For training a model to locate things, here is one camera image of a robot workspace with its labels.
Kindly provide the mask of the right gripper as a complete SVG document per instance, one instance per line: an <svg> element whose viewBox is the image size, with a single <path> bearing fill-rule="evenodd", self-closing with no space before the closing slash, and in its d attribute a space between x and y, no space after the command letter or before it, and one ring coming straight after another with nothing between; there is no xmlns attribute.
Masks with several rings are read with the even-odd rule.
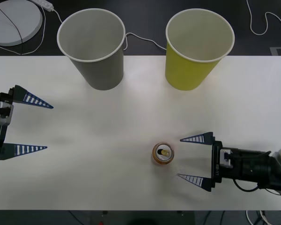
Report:
<svg viewBox="0 0 281 225"><path fill-rule="evenodd" d="M216 183L221 183L222 178L239 180L243 168L244 150L223 147L221 141L215 141L213 132L207 132L180 139L180 142L198 143L212 146L211 178L192 176L178 173L177 176L211 192Z"/></svg>

